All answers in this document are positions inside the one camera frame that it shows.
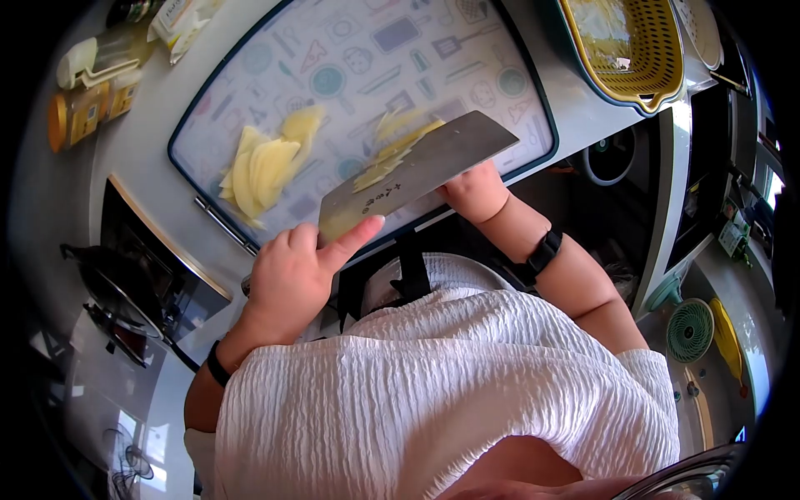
cloth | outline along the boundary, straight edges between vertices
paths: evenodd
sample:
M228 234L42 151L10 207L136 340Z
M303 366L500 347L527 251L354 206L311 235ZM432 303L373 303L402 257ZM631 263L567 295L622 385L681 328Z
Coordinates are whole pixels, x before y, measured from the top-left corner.
M613 356L488 268L425 259L430 295L245 360L217 433L185 434L204 498L435 498L511 435L543 439L585 479L678 460L661 354ZM365 310L391 300L399 271L367 283Z

printed cutting board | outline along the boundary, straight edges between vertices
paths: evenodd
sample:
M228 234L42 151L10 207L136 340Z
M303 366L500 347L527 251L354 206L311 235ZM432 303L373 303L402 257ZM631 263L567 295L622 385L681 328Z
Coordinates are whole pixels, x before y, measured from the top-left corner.
M502 6L483 0L279 4L200 89L170 139L170 160L229 228L256 246L300 222L317 223L322 197L386 143L375 144L374 131L388 110L416 113L392 138L480 110L520 137L494 158L501 174L516 175L551 157L557 135L530 57L509 26ZM220 172L230 166L242 128L277 137L289 113L312 104L324 105L327 117L309 161L259 216L266 230L247 226L218 198ZM394 212L363 251L441 213L442 205L431 193Z

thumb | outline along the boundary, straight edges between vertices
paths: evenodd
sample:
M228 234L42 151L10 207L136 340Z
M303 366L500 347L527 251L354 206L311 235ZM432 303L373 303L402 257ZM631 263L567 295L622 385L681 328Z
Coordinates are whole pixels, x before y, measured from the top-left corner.
M347 231L336 241L321 250L317 250L317 257L321 266L331 273L340 270L350 257L358 252L383 228L386 218L382 215L373 215L359 222L356 227Z

black wristband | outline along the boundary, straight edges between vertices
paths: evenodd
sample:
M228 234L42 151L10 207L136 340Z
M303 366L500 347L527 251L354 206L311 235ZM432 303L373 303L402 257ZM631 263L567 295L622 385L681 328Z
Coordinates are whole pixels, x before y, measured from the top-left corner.
M208 371L211 372L211 376L217 381L217 384L224 388L226 385L228 385L230 374L228 374L228 372L222 368L222 365L219 364L219 360L217 359L217 345L219 345L219 340L214 342L214 344L211 346L211 351L208 353L206 365L208 366Z
M534 284L538 274L558 255L558 251L561 249L562 236L563 233L559 230L551 229L547 231L547 234L539 242L539 246L536 247L536 251L528 257L527 262L528 266L533 270Z

chinese cleaver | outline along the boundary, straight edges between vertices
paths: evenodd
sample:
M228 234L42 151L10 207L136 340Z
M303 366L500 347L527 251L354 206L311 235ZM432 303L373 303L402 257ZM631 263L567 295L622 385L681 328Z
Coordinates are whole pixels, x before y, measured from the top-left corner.
M432 130L383 180L354 193L356 174L322 199L321 242L332 242L371 215L389 215L519 142L480 111Z

